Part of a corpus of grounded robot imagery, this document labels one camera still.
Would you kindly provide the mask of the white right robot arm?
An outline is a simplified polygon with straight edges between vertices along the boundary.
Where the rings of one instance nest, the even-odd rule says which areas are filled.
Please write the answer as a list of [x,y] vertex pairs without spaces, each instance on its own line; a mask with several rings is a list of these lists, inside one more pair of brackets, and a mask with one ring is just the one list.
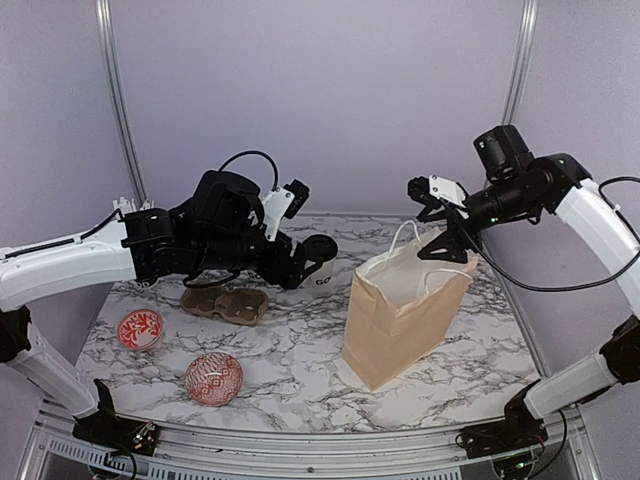
[[592,251],[608,275],[590,282],[614,282],[629,304],[630,317],[596,352],[522,390],[505,406],[495,438],[515,448],[529,437],[534,422],[570,404],[590,401],[611,387],[639,379],[639,235],[603,194],[591,174],[571,155],[535,156],[513,125],[497,126],[473,142],[488,185],[469,194],[441,176],[420,176],[407,185],[422,205],[421,223],[446,220],[446,230],[421,248],[422,260],[464,263],[481,253],[482,231],[500,224],[540,221],[556,216]]

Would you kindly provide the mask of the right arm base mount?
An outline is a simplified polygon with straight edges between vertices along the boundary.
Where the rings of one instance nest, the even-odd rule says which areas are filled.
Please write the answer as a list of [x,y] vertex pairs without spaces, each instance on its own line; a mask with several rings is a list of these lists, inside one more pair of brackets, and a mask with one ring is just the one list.
[[548,438],[542,420],[502,419],[461,429],[455,443],[468,459],[475,459],[542,445]]

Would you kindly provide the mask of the brown paper bag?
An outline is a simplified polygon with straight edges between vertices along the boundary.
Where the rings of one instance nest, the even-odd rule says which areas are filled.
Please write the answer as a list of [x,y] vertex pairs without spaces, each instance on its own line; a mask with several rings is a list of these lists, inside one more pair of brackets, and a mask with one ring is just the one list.
[[397,230],[383,253],[357,267],[351,283],[342,357],[374,391],[427,355],[444,339],[478,258],[463,264],[421,260],[418,252],[442,230],[418,231],[399,244]]

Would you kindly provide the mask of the white paper coffee cup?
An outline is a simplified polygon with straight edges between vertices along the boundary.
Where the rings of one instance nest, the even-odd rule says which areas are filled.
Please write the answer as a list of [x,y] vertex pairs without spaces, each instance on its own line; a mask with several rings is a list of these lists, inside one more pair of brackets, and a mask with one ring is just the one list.
[[245,271],[246,278],[254,284],[263,284],[264,280],[254,271]]

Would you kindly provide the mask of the brown cardboard cup carrier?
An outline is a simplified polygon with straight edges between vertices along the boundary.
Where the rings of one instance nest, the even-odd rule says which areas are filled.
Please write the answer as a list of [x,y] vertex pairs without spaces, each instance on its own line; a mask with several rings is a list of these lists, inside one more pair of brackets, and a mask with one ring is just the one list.
[[264,316],[269,297],[261,290],[250,288],[187,288],[180,298],[180,306],[194,316],[219,316],[227,323],[254,327]]

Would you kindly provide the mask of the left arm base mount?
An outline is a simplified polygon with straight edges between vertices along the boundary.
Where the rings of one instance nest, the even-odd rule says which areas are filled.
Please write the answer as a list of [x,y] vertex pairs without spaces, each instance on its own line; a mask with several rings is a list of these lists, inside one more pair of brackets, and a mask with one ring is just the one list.
[[159,433],[159,427],[153,422],[109,416],[102,412],[76,419],[72,431],[76,439],[145,456],[154,454]]

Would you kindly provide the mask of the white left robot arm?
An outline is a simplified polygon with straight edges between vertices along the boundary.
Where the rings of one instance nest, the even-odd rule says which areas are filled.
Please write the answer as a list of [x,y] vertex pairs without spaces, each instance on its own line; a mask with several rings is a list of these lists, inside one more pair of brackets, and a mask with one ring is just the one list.
[[298,180],[266,196],[229,171],[203,174],[194,194],[169,210],[116,209],[93,229],[67,238],[1,251],[1,361],[22,373],[82,421],[106,445],[125,438],[108,389],[86,379],[40,334],[28,303],[92,285],[151,285],[205,271],[236,278],[250,270],[270,285],[297,288],[323,264],[319,254],[279,229],[309,196]]

